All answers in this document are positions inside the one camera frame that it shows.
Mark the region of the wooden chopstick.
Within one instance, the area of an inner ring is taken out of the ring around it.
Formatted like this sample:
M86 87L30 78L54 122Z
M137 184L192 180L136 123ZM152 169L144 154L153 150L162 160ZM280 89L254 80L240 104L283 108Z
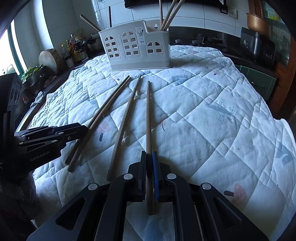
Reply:
M100 32L100 28L95 25L92 21L90 21L88 18L86 18L84 15L79 16L84 22L88 23L91 27L93 27L97 32Z
M96 120L93 123L93 125L91 126L90 130L88 130L88 132L86 133L86 136L83 138L83 141L79 145L79 147L78 147L76 153L74 154L74 156L73 156L70 164L68 165L68 169L67 169L68 172L73 172L74 171L74 168L75 168L75 165L77 163L77 160L78 160L81 152L83 151L85 145L87 144L88 140L90 139L91 135L93 134L93 132L97 128L98 124L100 123L101 119L103 118L103 116L105 115L105 113L107 112L107 110L110 108L110 106L113 104L113 102L115 101L115 99L117 98L117 96L121 93L121 91L124 89L124 87L128 83L128 80L123 85L123 87L121 87L116 92L116 94L111 98L111 100L107 103L107 105L105 106L105 108L101 111L101 113L99 114L99 116L96 118Z
M172 20L174 19L174 17L175 17L176 14L178 13L179 9L181 8L181 6L183 5L184 2L185 2L185 0L181 0L181 1L179 1L178 3L176 3L176 5L175 5L175 7L174 7L174 9L173 9L173 11L172 11L170 17L169 17L169 20L168 20L168 22L167 22L167 24L166 24L166 26L165 26L164 31L166 31L166 30L168 29L168 27L170 26Z
M152 132L151 132L151 111L150 111L150 99L151 90L150 82L147 82L147 105L146 105L146 135L147 135L147 145L146 145L146 175L147 175L147 214L154 214L154 200L153 200L153 166L152 166Z
M162 0L159 0L159 18L160 18L160 31L163 30L163 3L162 3Z
M100 107L100 109L96 112L96 114L93 116L93 118L91 119L90 123L87 125L88 130L90 130L91 126L93 125L93 123L95 122L96 118L99 116L99 114L101 113L101 111L105 108L105 106L107 105L107 103L111 100L111 98L116 94L116 92L123 87L123 85L126 83L126 81L129 79L129 75L126 76L126 78L121 82L121 84L118 85L118 87L114 90L114 92L112 92L112 94L107 98L107 100L104 102L104 104ZM81 142L83 141L83 138L80 138L79 140L76 141L73 149L71 150L70 154L68 155L68 157L65 160L65 164L69 165L74 154L76 153L79 145L81 144Z
M173 0L172 3L171 3L171 5L170 5L170 8L169 8L169 10L167 12L167 15L166 15L166 17L165 17L165 19L163 21L163 30L165 29L165 26L166 26L166 24L167 24L167 22L169 20L169 17L171 15L171 13L172 13L172 11L173 11L176 3L177 3L177 0Z
M108 6L109 27L112 27L111 6Z
M125 127L126 127L126 124L127 124L128 115L129 115L130 108L131 108L132 102L134 100L135 94L137 92L137 86L138 86L138 84L140 82L141 77L142 76L140 75L138 77L138 79L137 79L136 85L135 85L135 87L134 87L134 89L132 91L131 97L129 98L127 107L125 109L125 113L124 113L122 121L121 121L121 125L120 125L119 131L118 131L117 139L115 141L115 145L114 145L114 148L113 148L111 161L110 161L110 165L109 165L108 172L107 172L107 177L106 177L106 180L109 181L109 182L111 182L113 180L114 172L116 170L116 163L117 163L117 159L118 159L120 146L121 146L121 143L122 143L123 135L125 133Z

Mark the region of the grey metal pot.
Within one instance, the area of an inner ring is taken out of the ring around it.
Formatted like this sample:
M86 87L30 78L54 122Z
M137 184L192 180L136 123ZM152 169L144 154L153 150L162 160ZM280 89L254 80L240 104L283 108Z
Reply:
M91 52L98 52L103 49L99 33L90 35L87 39L87 46Z

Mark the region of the white quilted cloth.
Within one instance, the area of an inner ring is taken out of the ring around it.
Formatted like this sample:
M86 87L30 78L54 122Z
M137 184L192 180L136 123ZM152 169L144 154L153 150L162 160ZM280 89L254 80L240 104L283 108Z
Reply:
M146 93L150 92L152 148L159 161L189 183L211 183L270 240L295 214L295 139L286 120L273 118L264 99L231 59L213 48L171 47L171 68L112 71L105 55L73 70L47 95L31 127L88 125L127 76L130 82L85 146L74 172L60 158L37 168L34 180L41 226L90 183L104 185L128 100L129 113L117 175L146 148Z

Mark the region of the black rice cooker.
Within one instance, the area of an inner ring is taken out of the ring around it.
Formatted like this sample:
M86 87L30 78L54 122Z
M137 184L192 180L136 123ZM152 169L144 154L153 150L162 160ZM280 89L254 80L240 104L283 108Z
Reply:
M269 66L275 58L275 43L267 36L241 28L240 47L255 62Z

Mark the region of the copper inner pot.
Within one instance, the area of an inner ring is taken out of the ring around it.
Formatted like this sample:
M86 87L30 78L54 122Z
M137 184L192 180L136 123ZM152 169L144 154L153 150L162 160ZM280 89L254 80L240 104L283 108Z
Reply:
M258 32L268 38L271 37L272 26L257 15L247 13L247 26L249 29Z

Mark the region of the yellow-label oil bottle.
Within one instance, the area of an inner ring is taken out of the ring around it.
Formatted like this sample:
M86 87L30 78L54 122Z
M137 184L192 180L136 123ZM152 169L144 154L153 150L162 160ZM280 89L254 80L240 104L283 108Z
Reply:
M71 34L69 47L75 63L88 60L86 48L83 45L83 42L75 34Z

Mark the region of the white plastic utensil holder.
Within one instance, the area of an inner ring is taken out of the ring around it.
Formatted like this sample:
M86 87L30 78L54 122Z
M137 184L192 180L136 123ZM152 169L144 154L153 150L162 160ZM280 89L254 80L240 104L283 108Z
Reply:
M133 21L99 32L113 71L169 68L169 32L158 20Z

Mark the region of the round wooden cutting board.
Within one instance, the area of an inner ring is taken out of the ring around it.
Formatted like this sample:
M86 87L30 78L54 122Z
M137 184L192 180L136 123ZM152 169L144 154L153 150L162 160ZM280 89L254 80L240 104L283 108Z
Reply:
M64 63L56 49L46 49L39 54L39 64L43 64L55 75L62 73Z

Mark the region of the wooden glass cabinet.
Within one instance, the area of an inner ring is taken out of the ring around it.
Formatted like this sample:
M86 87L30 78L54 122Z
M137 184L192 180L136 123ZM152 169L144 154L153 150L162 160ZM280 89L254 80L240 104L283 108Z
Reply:
M277 118L288 119L295 109L295 38L279 16L278 1L249 1L249 12L271 25L271 40L276 45L274 70L278 84L268 105Z

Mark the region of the black gas stove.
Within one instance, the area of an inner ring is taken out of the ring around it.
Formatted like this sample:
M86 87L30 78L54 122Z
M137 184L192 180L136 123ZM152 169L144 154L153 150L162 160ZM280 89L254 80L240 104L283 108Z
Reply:
M179 38L171 41L171 45L190 45L194 47L210 47L219 49L220 51L226 51L228 49L227 43L224 39L217 37L208 37L202 34L198 34L193 39Z

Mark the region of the white wall socket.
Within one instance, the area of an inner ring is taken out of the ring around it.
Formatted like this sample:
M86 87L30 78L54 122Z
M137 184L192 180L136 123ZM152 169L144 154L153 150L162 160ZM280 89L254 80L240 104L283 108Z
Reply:
M236 9L228 9L228 15L231 18L237 19L237 10Z

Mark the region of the green vegetables in basin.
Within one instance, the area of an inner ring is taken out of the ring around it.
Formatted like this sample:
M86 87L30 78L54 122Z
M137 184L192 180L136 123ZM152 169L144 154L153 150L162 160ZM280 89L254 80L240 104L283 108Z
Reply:
M45 65L41 64L39 66L29 67L27 71L22 75L21 81L25 88L32 87L36 82L38 82L42 75L46 71Z

